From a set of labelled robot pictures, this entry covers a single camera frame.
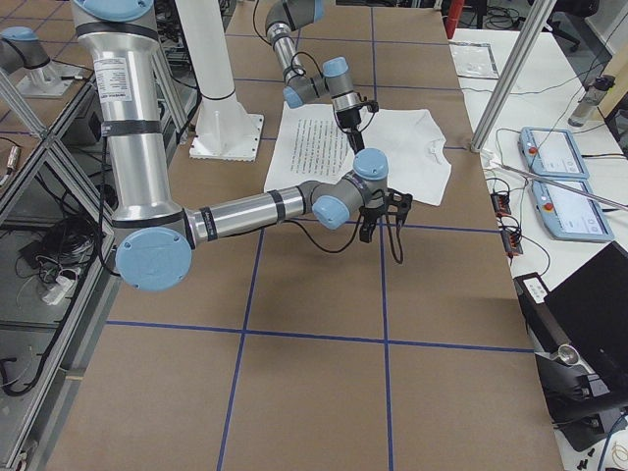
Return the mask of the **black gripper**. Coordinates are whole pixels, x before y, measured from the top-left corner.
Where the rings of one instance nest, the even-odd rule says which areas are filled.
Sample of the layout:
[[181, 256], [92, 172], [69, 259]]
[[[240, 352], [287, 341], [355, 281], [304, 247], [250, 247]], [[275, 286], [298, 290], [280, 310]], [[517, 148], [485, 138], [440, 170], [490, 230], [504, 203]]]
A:
[[394, 216], [394, 225], [400, 230], [405, 225], [412, 201], [413, 195], [410, 193], [402, 193], [393, 188], [376, 190], [368, 205], [359, 208], [362, 218], [359, 239], [362, 242], [371, 242], [376, 223], [389, 215]]
[[379, 103], [350, 91], [333, 97], [332, 104], [337, 124], [347, 136], [352, 151], [357, 154], [365, 148], [362, 132], [358, 128], [362, 121], [361, 109], [366, 108], [369, 113], [377, 113]]

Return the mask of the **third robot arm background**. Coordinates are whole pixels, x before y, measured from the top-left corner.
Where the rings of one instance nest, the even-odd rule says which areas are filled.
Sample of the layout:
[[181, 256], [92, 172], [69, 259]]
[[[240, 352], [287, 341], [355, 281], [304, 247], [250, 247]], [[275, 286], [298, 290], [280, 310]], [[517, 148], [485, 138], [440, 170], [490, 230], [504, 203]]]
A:
[[38, 70], [51, 62], [38, 36], [27, 26], [10, 26], [1, 31], [1, 70], [7, 75], [19, 69]]

